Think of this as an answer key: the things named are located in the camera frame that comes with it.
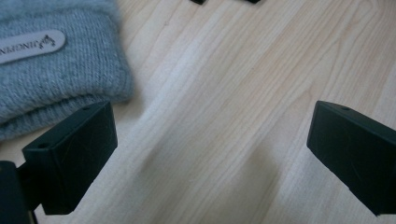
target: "gray knit hat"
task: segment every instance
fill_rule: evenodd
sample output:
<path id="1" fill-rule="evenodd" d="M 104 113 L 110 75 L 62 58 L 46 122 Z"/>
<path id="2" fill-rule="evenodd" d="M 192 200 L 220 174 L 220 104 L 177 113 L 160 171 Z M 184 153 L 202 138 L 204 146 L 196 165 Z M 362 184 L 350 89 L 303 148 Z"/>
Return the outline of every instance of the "gray knit hat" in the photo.
<path id="1" fill-rule="evenodd" d="M 0 141 L 132 95 L 113 0 L 0 0 Z"/>

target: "hat label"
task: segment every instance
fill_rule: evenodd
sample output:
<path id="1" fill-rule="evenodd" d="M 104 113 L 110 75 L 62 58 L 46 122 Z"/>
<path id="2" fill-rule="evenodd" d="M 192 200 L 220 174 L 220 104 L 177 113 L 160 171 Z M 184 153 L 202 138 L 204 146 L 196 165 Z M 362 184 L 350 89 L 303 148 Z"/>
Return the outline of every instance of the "hat label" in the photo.
<path id="1" fill-rule="evenodd" d="M 52 53 L 64 46 L 66 37 L 58 30 L 40 31 L 0 39 L 0 64 Z"/>

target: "black rectangular object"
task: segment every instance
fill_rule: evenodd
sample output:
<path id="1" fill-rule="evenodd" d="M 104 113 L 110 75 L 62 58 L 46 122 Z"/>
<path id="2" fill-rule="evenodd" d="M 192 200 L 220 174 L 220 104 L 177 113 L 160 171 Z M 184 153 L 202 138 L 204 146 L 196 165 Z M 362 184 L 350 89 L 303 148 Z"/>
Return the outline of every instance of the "black rectangular object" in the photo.
<path id="1" fill-rule="evenodd" d="M 0 223 L 31 223 L 17 168 L 11 161 L 0 161 Z"/>
<path id="2" fill-rule="evenodd" d="M 318 101 L 307 146 L 376 216 L 396 213 L 396 132 Z"/>
<path id="3" fill-rule="evenodd" d="M 22 151 L 41 186 L 47 215 L 74 211 L 117 147 L 109 102 L 80 109 Z"/>

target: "wooden surface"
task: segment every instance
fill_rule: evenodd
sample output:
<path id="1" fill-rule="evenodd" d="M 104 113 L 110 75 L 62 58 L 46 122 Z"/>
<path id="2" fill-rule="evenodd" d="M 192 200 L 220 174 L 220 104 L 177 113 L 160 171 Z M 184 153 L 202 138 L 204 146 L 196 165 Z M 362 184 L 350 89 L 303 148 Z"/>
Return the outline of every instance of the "wooden surface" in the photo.
<path id="1" fill-rule="evenodd" d="M 69 216 L 40 223 L 395 223 L 305 146 L 317 100 L 396 129 L 396 1 L 119 0 L 135 96 Z M 0 159 L 43 131 L 4 142 Z"/>

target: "light wood table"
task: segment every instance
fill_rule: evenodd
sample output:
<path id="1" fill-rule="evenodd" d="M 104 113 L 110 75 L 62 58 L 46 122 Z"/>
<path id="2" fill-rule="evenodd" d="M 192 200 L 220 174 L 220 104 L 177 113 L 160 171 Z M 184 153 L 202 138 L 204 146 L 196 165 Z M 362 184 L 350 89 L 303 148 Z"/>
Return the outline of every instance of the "light wood table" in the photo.
<path id="1" fill-rule="evenodd" d="M 135 96 L 76 211 L 40 223 L 395 223 L 306 147 L 315 102 L 396 129 L 396 1 L 120 0 Z M 44 131 L 0 145 L 0 159 Z"/>

